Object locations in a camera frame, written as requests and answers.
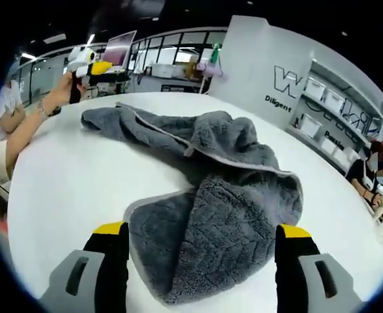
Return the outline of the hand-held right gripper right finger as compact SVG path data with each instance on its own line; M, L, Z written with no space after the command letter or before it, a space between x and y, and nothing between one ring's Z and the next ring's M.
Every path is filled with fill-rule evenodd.
M348 271L302 228L277 226L274 260L278 312L356 312L363 304Z

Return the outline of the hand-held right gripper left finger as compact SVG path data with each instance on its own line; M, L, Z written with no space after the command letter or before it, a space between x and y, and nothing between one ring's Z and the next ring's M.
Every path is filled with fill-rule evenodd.
M47 312L126 312L128 260L128 223L104 224L51 272L40 303Z

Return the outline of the person's left hand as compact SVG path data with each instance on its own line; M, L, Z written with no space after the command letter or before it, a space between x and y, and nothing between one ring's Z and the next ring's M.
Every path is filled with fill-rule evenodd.
M74 83L71 72L66 72L59 78L57 85L53 90L55 103L58 107L66 106L70 103L70 95L73 85L76 85L77 90L81 93L81 96L83 96L87 88L81 83Z

